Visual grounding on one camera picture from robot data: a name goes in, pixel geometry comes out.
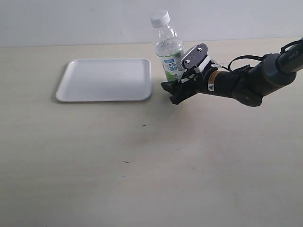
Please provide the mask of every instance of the plastic water bottle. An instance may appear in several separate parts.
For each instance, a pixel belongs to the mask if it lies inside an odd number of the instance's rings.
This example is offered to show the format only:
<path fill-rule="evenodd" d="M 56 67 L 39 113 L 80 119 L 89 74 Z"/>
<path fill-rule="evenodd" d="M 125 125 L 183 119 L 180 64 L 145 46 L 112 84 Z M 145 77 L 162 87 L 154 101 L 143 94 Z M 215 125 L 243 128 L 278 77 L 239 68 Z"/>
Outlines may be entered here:
<path fill-rule="evenodd" d="M 156 54 L 160 57 L 167 81 L 181 79 L 184 71 L 177 69 L 177 63 L 184 53 L 184 45 L 170 25 L 168 11 L 160 10 L 152 14 L 151 24 L 155 28 L 154 48 Z"/>

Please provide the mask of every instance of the bottle cap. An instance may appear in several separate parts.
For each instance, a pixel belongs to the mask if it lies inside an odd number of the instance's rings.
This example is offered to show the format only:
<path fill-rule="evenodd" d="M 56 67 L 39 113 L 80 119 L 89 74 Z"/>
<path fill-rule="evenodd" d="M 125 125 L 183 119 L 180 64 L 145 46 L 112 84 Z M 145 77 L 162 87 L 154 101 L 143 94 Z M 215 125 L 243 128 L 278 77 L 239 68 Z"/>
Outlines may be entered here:
<path fill-rule="evenodd" d="M 162 27 L 170 22 L 169 13 L 166 10 L 159 10 L 151 15 L 151 24 L 153 27 Z"/>

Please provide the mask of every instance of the plastic tray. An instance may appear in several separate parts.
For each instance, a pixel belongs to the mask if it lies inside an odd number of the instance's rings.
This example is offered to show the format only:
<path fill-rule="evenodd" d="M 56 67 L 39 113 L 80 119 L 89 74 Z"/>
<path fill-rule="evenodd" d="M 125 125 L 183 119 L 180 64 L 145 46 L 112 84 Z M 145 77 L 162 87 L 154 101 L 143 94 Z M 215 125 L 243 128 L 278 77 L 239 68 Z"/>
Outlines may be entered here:
<path fill-rule="evenodd" d="M 139 101 L 152 94 L 151 62 L 132 59 L 71 61 L 58 87 L 61 102 Z"/>

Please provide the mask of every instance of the white wall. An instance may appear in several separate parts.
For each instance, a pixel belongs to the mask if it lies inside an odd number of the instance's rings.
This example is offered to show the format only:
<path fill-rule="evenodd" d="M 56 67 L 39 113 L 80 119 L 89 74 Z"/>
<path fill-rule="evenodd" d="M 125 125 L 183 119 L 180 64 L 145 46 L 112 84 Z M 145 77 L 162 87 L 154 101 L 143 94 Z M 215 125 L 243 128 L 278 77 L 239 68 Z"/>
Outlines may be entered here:
<path fill-rule="evenodd" d="M 0 0 L 0 46 L 145 43 L 170 12 L 185 41 L 302 36 L 302 0 Z"/>

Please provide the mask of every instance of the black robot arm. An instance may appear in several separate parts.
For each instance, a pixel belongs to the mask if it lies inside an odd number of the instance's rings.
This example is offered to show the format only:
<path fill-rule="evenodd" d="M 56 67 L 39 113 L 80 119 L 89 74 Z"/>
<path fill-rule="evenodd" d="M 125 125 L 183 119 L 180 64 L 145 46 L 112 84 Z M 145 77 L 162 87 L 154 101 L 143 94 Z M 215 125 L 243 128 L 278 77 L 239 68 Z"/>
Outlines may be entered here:
<path fill-rule="evenodd" d="M 205 44 L 191 48 L 182 58 L 180 69 L 186 69 L 180 80 L 163 82 L 162 88 L 172 94 L 173 104 L 204 93 L 234 98 L 247 106 L 260 106 L 262 98 L 289 85 L 296 72 L 303 69 L 303 38 L 281 48 L 281 53 L 263 57 L 245 55 L 238 59 L 251 58 L 261 61 L 255 67 L 246 65 L 236 70 L 221 66 L 207 55 Z"/>

